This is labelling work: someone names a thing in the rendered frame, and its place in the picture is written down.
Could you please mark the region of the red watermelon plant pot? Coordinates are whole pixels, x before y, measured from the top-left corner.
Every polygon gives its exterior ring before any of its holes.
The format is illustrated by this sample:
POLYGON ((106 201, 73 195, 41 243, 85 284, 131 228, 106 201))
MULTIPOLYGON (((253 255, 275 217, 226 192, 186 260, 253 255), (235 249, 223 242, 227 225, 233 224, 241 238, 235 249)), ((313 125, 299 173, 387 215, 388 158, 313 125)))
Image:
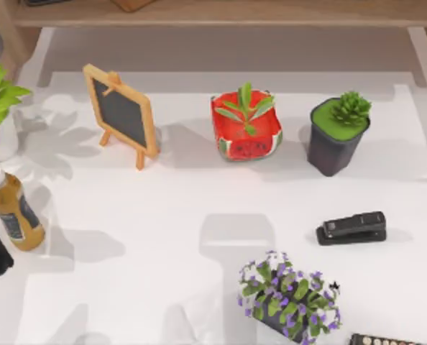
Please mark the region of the red watermelon plant pot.
POLYGON ((269 91, 250 82, 236 91, 211 98, 216 146, 231 162, 258 160, 271 155, 282 143, 283 129, 269 91))

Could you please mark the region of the wooden framed blackboard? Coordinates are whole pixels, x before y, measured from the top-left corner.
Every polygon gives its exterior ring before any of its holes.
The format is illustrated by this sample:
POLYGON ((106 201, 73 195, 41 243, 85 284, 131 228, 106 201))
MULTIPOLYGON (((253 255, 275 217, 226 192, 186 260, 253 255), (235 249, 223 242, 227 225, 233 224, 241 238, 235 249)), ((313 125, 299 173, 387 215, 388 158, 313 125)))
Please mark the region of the wooden framed blackboard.
POLYGON ((116 72, 105 72, 92 64, 83 67, 96 123, 103 129, 99 144, 111 137, 128 144, 136 152, 136 168, 145 159, 160 153, 149 97, 124 83, 116 72))

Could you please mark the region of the black stapler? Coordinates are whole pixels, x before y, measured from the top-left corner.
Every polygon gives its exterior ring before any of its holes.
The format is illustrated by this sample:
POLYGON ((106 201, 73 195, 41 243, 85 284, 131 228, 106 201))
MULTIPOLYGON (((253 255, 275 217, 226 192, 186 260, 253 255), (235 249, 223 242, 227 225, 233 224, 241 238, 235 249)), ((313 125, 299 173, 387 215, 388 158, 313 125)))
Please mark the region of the black stapler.
POLYGON ((383 242, 386 218, 383 212, 373 211, 331 219, 316 229, 316 237, 321 246, 383 242))

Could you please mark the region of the purple flower plant pot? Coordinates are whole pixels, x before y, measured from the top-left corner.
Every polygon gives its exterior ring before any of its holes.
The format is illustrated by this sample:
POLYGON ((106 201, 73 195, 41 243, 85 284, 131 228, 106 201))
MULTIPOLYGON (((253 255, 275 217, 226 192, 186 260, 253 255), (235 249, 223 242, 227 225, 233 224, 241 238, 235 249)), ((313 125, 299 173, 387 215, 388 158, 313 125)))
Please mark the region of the purple flower plant pot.
POLYGON ((336 282, 323 273, 294 268, 286 252, 269 250, 239 271, 238 305, 254 318, 297 345, 314 345, 322 334, 341 327, 336 282))

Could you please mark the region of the amber bottle white cap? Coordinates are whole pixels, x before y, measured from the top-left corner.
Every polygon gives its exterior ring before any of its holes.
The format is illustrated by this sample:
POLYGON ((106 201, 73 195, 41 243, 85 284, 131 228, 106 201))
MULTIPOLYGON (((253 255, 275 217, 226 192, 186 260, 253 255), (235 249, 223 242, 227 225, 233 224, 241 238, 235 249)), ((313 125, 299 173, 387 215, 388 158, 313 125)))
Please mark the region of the amber bottle white cap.
POLYGON ((45 230, 27 202, 21 181, 0 167, 0 219, 9 239, 22 251, 37 248, 45 230))

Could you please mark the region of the wooden shelf unit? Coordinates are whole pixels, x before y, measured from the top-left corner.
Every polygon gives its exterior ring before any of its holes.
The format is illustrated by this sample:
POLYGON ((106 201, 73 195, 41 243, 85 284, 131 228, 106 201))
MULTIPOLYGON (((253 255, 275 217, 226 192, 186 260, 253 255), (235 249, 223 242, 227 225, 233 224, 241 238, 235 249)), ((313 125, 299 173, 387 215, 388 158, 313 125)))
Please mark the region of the wooden shelf unit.
POLYGON ((135 0, 125 12, 112 0, 66 0, 28 6, 0 0, 1 62, 10 76, 33 55, 44 27, 262 25, 422 27, 427 0, 135 0))

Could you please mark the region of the black pot green succulent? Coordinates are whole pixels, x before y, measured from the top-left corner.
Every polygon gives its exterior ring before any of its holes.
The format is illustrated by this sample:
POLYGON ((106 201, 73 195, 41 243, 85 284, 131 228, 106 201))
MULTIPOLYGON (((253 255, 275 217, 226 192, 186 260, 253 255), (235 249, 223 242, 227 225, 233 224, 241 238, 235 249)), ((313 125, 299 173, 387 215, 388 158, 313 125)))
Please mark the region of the black pot green succulent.
POLYGON ((347 167, 370 127, 371 108, 356 91, 328 98, 313 108, 307 161, 326 177, 347 167))

